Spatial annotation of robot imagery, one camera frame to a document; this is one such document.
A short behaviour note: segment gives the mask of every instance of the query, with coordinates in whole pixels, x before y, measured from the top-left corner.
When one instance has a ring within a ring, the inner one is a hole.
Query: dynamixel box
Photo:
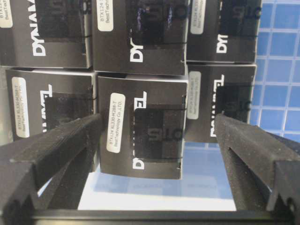
[[[185,141],[216,143],[215,116],[248,122],[256,65],[189,65]]]
[[[97,109],[93,72],[9,69],[6,74],[14,140],[46,132]]]
[[[262,0],[192,0],[187,61],[253,63]]]
[[[91,0],[0,0],[0,61],[22,68],[91,67]]]
[[[101,172],[180,179],[188,79],[98,77]]]
[[[185,75],[189,0],[93,0],[96,71]]]

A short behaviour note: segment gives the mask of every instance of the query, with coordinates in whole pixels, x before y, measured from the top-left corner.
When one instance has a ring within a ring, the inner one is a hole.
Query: blue tile wall
[[[300,142],[300,0],[263,0],[257,48],[250,123]]]

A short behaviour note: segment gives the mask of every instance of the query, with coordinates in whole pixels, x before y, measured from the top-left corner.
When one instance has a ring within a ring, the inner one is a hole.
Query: box label sticker
[[[29,120],[25,79],[21,77],[13,77],[12,88],[16,134],[18,137],[26,138],[29,137]]]
[[[10,0],[0,0],[0,27],[12,28],[13,18],[11,16]]]
[[[106,149],[113,153],[119,153],[121,149],[125,99],[125,95],[111,94]]]
[[[113,30],[113,0],[97,0],[97,20],[99,31]]]
[[[187,118],[197,120],[199,118],[201,73],[191,71],[189,73],[189,88],[187,102]]]
[[[206,0],[194,0],[192,5],[191,33],[200,35],[204,31]]]

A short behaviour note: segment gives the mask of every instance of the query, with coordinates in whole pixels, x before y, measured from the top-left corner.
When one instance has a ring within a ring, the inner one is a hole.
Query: dynamixel logo
[[[33,5],[28,7],[28,11],[31,12],[31,15],[29,16],[30,27],[33,27],[34,29],[31,32],[31,39],[33,40],[32,43],[32,51],[33,56],[46,56],[46,50],[45,47],[42,45],[45,43],[44,40],[38,39],[39,33],[38,33],[38,24],[37,24],[37,13],[36,13],[36,5],[35,0],[28,0]]]
[[[134,111],[136,109],[147,108],[147,92],[143,92],[143,97],[135,97]]]
[[[42,106],[42,127],[43,132],[47,131],[47,122],[46,122],[46,108],[45,108],[45,98],[52,98],[52,85],[48,85],[49,90],[41,90],[41,106]]]
[[[143,62],[143,53],[141,52],[142,49],[144,49],[144,46],[142,45],[135,45],[132,41],[132,38],[130,39],[130,44],[132,48],[130,49],[130,61],[131,62]]]
[[[149,128],[148,136],[150,142],[181,141],[183,131],[180,128]]]
[[[227,44],[228,36],[227,35],[218,35],[217,36],[217,53],[226,54],[227,53]]]
[[[217,101],[217,88],[224,86],[225,76],[222,74],[221,80],[214,81],[214,90],[212,95],[212,106],[211,106],[211,124],[210,124],[210,136],[216,137],[215,134],[215,117],[216,117],[216,101]]]
[[[134,111],[136,109],[146,109],[147,108],[147,92],[143,92],[143,97],[135,97]],[[132,160],[132,168],[135,170],[144,170],[145,164],[139,158],[134,158]]]

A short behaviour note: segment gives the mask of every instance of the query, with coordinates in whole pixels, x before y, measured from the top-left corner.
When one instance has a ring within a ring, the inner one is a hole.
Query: black tape
[[[147,45],[147,48],[160,45],[162,48],[162,45],[185,44],[190,11],[187,0],[128,1],[128,31],[135,45]]]
[[[247,123],[251,104],[252,86],[247,84],[232,84],[217,88],[216,115],[225,116]]]
[[[37,26],[45,42],[82,42],[91,0],[36,0]]]
[[[181,158],[184,115],[184,105],[136,109],[132,132],[134,157],[151,162]]]
[[[91,94],[53,93],[45,98],[44,129],[50,130],[93,113]]]
[[[222,0],[219,34],[257,37],[262,0]]]

